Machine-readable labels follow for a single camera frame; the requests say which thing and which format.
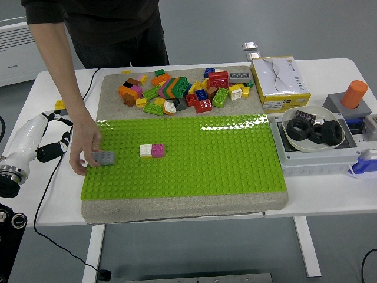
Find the person's right hand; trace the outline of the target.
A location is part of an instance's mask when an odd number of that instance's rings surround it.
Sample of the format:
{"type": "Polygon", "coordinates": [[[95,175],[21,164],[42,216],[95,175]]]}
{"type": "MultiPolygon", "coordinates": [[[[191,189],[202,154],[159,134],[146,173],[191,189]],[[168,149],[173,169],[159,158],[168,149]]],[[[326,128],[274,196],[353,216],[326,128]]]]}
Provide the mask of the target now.
{"type": "Polygon", "coordinates": [[[101,141],[101,132],[91,116],[74,121],[69,162],[76,174],[85,176],[85,163],[91,167],[100,166],[92,153],[101,151],[101,141]]]}

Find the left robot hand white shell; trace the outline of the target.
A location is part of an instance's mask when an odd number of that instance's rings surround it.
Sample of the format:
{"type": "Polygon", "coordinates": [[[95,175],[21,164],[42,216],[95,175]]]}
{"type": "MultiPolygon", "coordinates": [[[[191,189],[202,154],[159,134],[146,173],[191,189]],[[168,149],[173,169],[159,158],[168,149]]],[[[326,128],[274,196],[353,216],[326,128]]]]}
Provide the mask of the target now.
{"type": "Polygon", "coordinates": [[[34,159],[45,163],[65,154],[70,142],[69,132],[64,133],[56,143],[38,147],[48,123],[54,120],[73,125],[65,109],[43,112],[30,119],[16,132],[5,159],[1,161],[1,169],[11,167],[26,172],[34,159]]]}

